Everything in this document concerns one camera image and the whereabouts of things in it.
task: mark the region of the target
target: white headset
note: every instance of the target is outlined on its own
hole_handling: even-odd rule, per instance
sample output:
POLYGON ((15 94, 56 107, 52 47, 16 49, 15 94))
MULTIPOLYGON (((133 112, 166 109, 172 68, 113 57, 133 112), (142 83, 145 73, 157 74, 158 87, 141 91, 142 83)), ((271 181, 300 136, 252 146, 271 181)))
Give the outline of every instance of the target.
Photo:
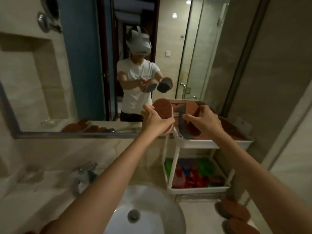
POLYGON ((148 56, 152 50, 152 44, 148 34, 143 34, 140 26, 137 26, 138 31, 131 30, 132 38, 126 41, 127 46, 133 55, 148 56))

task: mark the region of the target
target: shower door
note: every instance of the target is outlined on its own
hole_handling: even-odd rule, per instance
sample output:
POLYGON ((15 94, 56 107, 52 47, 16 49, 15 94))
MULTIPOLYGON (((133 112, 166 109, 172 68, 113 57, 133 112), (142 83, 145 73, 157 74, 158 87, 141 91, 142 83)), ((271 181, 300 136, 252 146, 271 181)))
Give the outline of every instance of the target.
POLYGON ((228 1, 193 0, 176 98, 203 100, 228 1))

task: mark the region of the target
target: mirror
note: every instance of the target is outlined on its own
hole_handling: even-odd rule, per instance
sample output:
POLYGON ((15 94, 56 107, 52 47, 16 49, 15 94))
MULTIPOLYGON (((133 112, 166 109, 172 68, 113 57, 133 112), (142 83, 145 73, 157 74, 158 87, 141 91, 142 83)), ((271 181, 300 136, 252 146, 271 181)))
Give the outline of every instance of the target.
POLYGON ((1 8, 16 20, 0 26, 2 113, 15 138, 135 137, 143 103, 203 104, 229 0, 30 1, 1 8), (60 31, 42 31, 36 13, 60 31), (119 72, 145 80, 124 86, 119 72))

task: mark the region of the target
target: sleeve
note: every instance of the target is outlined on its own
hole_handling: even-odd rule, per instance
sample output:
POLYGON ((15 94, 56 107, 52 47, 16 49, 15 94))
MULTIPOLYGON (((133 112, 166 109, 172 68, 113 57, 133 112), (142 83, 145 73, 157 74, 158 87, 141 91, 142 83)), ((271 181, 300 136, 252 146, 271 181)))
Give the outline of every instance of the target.
POLYGON ((117 73, 120 71, 127 72, 126 66, 122 60, 117 62, 116 68, 117 68, 117 73))
POLYGON ((152 63, 152 65, 151 65, 151 73, 152 73, 151 77, 155 78, 156 72, 159 72, 159 71, 160 71, 159 67, 155 63, 152 63))

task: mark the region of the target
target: hand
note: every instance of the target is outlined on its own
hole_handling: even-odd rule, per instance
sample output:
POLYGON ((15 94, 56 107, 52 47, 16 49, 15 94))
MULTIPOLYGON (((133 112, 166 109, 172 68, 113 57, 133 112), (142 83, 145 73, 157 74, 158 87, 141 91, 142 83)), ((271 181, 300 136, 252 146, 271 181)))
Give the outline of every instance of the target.
POLYGON ((169 78, 169 77, 164 77, 164 78, 162 78, 162 80, 163 80, 163 79, 169 80, 169 81, 171 82, 171 87, 170 87, 170 89, 172 89, 172 87, 174 86, 174 83, 172 82, 172 79, 169 78))
POLYGON ((140 78, 138 80, 138 86, 143 93, 146 93, 146 87, 145 87, 146 82, 147 82, 147 79, 144 79, 144 78, 140 78))
POLYGON ((199 108, 199 117, 184 114, 182 118, 188 122, 192 122, 202 133, 209 135, 212 138, 224 133, 218 115, 214 114, 207 105, 202 105, 199 108))
POLYGON ((155 139, 159 135, 163 134, 174 123, 174 118, 162 119, 155 111, 154 106, 149 104, 143 105, 143 111, 141 112, 144 120, 142 123, 141 133, 150 136, 155 139))

